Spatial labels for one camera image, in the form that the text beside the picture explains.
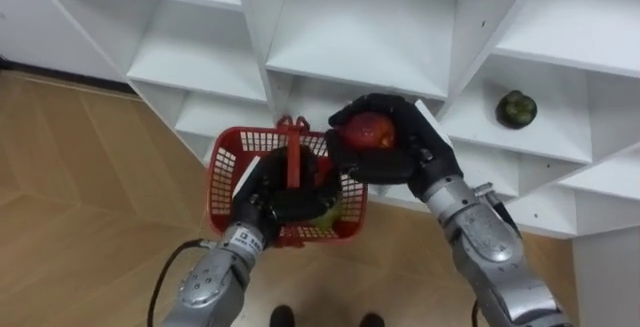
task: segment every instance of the basket handle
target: basket handle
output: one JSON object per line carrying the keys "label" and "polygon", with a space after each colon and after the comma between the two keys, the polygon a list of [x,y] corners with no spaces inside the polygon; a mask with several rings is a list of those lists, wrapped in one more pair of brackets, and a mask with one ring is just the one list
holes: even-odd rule
{"label": "basket handle", "polygon": [[296,118],[295,125],[293,118],[284,115],[278,120],[277,128],[286,131],[289,136],[287,145],[287,188],[300,187],[300,132],[309,131],[309,122],[302,116]]}

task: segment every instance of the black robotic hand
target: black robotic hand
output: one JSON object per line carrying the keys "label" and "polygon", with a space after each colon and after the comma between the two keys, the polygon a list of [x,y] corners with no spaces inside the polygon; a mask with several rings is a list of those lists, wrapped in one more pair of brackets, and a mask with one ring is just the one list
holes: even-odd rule
{"label": "black robotic hand", "polygon": [[262,157],[233,198],[231,222],[260,230],[272,244],[284,223],[308,221],[325,214],[341,191],[338,169],[316,185],[318,165],[306,146],[300,147],[300,186],[287,188],[287,147]]}
{"label": "black robotic hand", "polygon": [[[354,151],[335,128],[363,112],[390,117],[395,127],[395,147]],[[420,197],[435,182],[448,176],[463,177],[453,149],[425,119],[418,108],[403,97],[389,94],[362,96],[329,118],[333,127],[325,139],[329,157],[342,172],[371,184],[404,184]]]}

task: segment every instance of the floor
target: floor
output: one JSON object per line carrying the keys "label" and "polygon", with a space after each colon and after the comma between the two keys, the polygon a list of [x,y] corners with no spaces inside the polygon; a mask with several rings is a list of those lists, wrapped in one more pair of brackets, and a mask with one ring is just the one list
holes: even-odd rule
{"label": "floor", "polygon": [[[139,100],[0,74],[0,326],[145,326],[169,253],[213,237],[204,181],[200,163]],[[525,242],[577,316],[570,242]],[[172,268],[159,317],[197,253]],[[267,251],[234,326],[266,326],[281,303],[301,326],[356,326],[368,311],[388,326],[470,326],[473,300],[429,215],[371,204],[348,244]]]}

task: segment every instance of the green fruit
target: green fruit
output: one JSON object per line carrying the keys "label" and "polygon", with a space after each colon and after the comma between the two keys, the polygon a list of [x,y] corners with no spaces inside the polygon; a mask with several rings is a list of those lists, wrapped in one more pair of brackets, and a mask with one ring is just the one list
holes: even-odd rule
{"label": "green fruit", "polygon": [[331,207],[325,214],[320,217],[314,218],[309,221],[309,224],[318,227],[321,230],[330,230],[333,228],[333,224],[335,223],[340,215],[342,214],[342,203],[338,201],[333,207]]}
{"label": "green fruit", "polygon": [[496,107],[498,122],[512,129],[520,129],[529,125],[538,114],[536,102],[520,91],[511,91],[502,97]]}

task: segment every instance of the black cable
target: black cable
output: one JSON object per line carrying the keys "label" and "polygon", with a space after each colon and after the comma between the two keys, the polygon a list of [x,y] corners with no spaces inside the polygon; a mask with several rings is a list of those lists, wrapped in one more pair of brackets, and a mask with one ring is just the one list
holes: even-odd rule
{"label": "black cable", "polygon": [[504,206],[504,203],[499,202],[491,207],[493,207],[493,210],[496,211],[498,216],[500,216],[500,218],[502,218],[502,220],[505,223],[507,223],[516,231],[518,236],[522,237],[522,235],[520,234],[520,229],[518,228],[518,225],[513,220],[513,217],[511,217],[511,215],[509,214],[509,211],[507,211],[507,208]]}
{"label": "black cable", "polygon": [[478,327],[478,300],[473,303],[473,307],[471,308],[471,327]]}
{"label": "black cable", "polygon": [[156,309],[156,301],[158,299],[158,295],[160,294],[160,288],[162,287],[164,278],[166,277],[167,272],[169,271],[169,267],[171,267],[171,264],[176,259],[176,257],[178,257],[178,255],[182,253],[184,250],[189,248],[206,248],[202,246],[203,241],[204,241],[203,239],[196,239],[196,240],[184,242],[183,244],[178,246],[178,248],[176,248],[175,251],[173,251],[171,256],[169,256],[169,259],[167,259],[167,262],[164,263],[164,266],[162,267],[162,271],[160,272],[160,275],[158,276],[158,280],[156,281],[156,285],[153,288],[151,301],[149,302],[149,309],[147,310],[147,327],[153,327],[153,314]]}

